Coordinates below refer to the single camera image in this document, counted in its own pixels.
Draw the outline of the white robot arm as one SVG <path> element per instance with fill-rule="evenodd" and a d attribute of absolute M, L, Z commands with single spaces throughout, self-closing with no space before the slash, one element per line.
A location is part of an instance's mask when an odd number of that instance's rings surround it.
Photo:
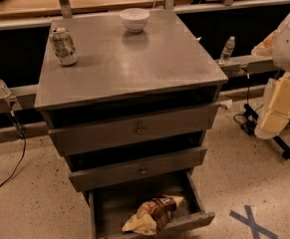
<path fill-rule="evenodd" d="M 290 121 L 290 13 L 274 31 L 272 61 L 284 74 L 265 86 L 263 110 L 254 130 L 262 139 L 279 135 Z"/>

